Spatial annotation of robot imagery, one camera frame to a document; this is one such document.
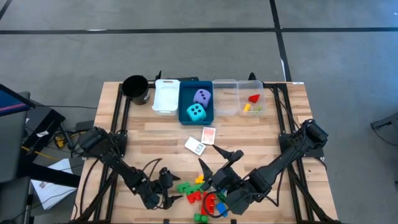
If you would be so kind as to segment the teal foam die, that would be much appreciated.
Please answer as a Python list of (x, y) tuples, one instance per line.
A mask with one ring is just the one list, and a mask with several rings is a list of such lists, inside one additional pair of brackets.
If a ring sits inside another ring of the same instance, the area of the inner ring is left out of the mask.
[(201, 104), (195, 103), (188, 107), (187, 115), (191, 121), (203, 121), (206, 118), (206, 111)]

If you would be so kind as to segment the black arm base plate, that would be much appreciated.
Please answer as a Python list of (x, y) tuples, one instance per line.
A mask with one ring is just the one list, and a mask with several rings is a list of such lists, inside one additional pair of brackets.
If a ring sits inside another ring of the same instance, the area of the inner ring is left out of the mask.
[(85, 156), (101, 158), (107, 154), (123, 157), (126, 151), (126, 135), (89, 136), (82, 140), (80, 147)]
[[(279, 144), (280, 144), (281, 153), (283, 153), (290, 147), (291, 143), (290, 143), (289, 137), (290, 137), (290, 134), (282, 133), (279, 135)], [(323, 152), (323, 148), (318, 147), (316, 149), (309, 149), (303, 156), (304, 157), (321, 158), (321, 157), (324, 157), (325, 155)]]

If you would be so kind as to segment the black cup with eyes print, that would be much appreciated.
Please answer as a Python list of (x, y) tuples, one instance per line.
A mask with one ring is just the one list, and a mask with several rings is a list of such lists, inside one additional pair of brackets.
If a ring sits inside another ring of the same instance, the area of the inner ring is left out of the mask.
[(135, 105), (144, 105), (149, 101), (149, 82), (142, 75), (133, 75), (122, 83), (123, 95)]

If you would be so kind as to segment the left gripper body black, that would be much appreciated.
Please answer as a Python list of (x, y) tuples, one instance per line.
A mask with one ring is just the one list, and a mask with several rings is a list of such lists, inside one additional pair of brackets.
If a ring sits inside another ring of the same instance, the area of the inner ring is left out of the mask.
[(163, 209), (168, 210), (174, 202), (173, 198), (169, 196), (168, 192), (168, 189), (173, 186), (173, 177), (166, 167), (161, 168), (159, 171), (159, 184), (162, 190), (162, 196), (164, 197)]

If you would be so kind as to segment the red playing card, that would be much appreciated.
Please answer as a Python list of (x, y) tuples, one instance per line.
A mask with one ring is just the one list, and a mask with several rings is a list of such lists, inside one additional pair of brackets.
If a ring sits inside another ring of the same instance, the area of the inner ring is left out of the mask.
[(216, 129), (211, 127), (204, 127), (201, 136), (202, 144), (213, 145), (215, 143)]

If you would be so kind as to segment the clear plastic container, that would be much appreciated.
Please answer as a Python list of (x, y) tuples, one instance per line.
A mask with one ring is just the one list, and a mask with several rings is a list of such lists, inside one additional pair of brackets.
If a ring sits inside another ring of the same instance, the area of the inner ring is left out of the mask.
[[(251, 103), (248, 98), (251, 95), (260, 94), (257, 103)], [(238, 95), (239, 95), (239, 113), (242, 116), (264, 116), (266, 113), (266, 97), (264, 94), (263, 82), (258, 80), (238, 81)], [(251, 109), (247, 112), (243, 111), (245, 104), (249, 103)], [(254, 112), (254, 108), (261, 106), (260, 112)]]
[(213, 80), (214, 111), (217, 116), (234, 116), (238, 112), (238, 81)]

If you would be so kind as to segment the long red toy brick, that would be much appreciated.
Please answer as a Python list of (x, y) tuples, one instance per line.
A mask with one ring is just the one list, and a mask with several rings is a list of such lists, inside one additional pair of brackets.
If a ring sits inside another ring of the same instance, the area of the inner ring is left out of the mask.
[(210, 196), (205, 198), (207, 194), (208, 194), (207, 192), (203, 193), (204, 199), (203, 199), (202, 205), (201, 205), (201, 214), (202, 215), (207, 215), (207, 213), (205, 212), (205, 209), (207, 209), (207, 211), (211, 215), (213, 215), (214, 214), (214, 209), (215, 209), (215, 198), (216, 198), (216, 196), (215, 196), (215, 194), (211, 194)]

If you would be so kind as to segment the blue plastic tray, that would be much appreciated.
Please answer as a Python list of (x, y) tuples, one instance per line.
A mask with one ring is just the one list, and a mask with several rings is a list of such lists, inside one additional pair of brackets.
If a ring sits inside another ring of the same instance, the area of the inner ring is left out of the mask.
[[(205, 89), (211, 93), (211, 100), (205, 109), (206, 118), (203, 121), (193, 122), (187, 115), (187, 109), (193, 105), (193, 97), (197, 90)], [(214, 120), (213, 114), (213, 83), (211, 81), (183, 81), (180, 82), (178, 98), (178, 120), (182, 125), (210, 125)]]

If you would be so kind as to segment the grey computer case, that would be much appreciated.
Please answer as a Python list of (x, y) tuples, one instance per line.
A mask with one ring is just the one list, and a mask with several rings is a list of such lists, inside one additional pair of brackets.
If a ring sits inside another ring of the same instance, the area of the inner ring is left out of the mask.
[(27, 111), (0, 113), (0, 184), (17, 176)]

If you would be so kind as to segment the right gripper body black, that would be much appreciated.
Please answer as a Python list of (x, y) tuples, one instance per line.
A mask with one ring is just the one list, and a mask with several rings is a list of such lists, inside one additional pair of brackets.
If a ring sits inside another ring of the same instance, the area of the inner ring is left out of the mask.
[(235, 173), (231, 166), (240, 160), (244, 153), (243, 151), (236, 151), (232, 153), (233, 155), (227, 159), (227, 163), (213, 174), (213, 183), (207, 184), (204, 181), (201, 186), (202, 190), (208, 190), (210, 187), (213, 187), (216, 190), (227, 189), (230, 185), (236, 184), (241, 180), (240, 176)]

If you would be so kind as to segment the purple foam die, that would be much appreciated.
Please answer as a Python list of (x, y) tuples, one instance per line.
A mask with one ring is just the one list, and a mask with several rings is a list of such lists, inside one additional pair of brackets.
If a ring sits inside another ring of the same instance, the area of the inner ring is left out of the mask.
[(193, 102), (200, 104), (204, 109), (206, 109), (211, 100), (211, 93), (205, 89), (199, 89), (193, 97)]

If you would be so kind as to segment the white plastic bin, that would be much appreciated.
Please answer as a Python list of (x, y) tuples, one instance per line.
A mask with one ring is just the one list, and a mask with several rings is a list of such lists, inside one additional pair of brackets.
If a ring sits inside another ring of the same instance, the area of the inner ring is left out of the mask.
[(175, 116), (178, 110), (180, 82), (173, 79), (155, 81), (155, 97), (152, 109), (159, 116)]

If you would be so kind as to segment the black equipment stand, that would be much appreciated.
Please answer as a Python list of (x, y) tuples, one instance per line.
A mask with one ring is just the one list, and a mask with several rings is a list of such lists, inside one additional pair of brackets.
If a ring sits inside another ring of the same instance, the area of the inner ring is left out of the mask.
[(47, 166), (34, 163), (37, 156), (47, 147), (57, 131), (64, 130), (65, 117), (52, 108), (38, 106), (29, 110), (25, 118), (20, 163), (17, 174), (28, 176), (32, 180), (40, 180), (67, 187), (78, 187), (80, 176), (70, 174), (66, 170), (54, 170)]

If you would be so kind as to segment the blue computer monitor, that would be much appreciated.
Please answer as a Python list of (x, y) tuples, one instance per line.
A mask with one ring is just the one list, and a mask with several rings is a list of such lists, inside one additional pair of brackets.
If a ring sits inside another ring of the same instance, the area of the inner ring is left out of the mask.
[(27, 111), (35, 107), (36, 105), (27, 98), (0, 84), (0, 116)]

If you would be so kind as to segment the short red toy brick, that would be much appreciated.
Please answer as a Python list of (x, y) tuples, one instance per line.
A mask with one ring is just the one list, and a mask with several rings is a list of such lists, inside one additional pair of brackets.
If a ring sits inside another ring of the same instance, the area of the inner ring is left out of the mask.
[(200, 201), (201, 200), (201, 192), (199, 190), (197, 190), (191, 194), (188, 194), (187, 200), (189, 203), (195, 203), (196, 201)]

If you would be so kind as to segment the white paper sheet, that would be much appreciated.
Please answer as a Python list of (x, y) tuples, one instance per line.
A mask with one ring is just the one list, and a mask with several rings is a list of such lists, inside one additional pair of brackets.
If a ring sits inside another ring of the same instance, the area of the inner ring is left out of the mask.
[[(48, 166), (48, 168), (73, 174), (69, 159), (62, 159), (61, 161)], [(31, 183), (44, 210), (52, 208), (63, 198), (77, 190), (76, 187), (68, 187), (41, 180), (31, 180)]]

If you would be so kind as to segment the white playing card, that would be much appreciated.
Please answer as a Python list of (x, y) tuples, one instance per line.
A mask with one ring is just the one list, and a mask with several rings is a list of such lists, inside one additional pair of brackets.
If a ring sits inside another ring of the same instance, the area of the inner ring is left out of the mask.
[(193, 152), (197, 156), (201, 156), (206, 148), (204, 144), (202, 144), (200, 141), (197, 141), (193, 137), (189, 137), (184, 145), (186, 149), (189, 151)]

